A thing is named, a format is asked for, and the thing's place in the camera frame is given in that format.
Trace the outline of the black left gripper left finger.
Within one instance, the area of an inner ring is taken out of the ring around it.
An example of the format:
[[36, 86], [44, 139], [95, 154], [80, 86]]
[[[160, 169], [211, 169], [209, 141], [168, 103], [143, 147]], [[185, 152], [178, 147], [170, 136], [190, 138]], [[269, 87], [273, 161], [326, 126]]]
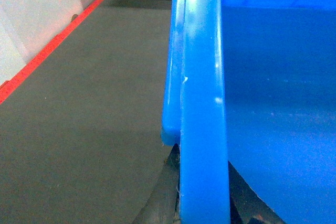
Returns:
[[145, 206], [133, 223], [174, 223], [179, 197], [180, 148], [171, 149]]

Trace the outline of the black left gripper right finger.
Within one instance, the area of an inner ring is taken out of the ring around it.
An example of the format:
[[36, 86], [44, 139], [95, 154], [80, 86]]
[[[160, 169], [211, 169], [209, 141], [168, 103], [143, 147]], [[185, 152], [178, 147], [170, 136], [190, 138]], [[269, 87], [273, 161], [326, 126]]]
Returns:
[[231, 223], [284, 223], [231, 163], [228, 164], [228, 174]]

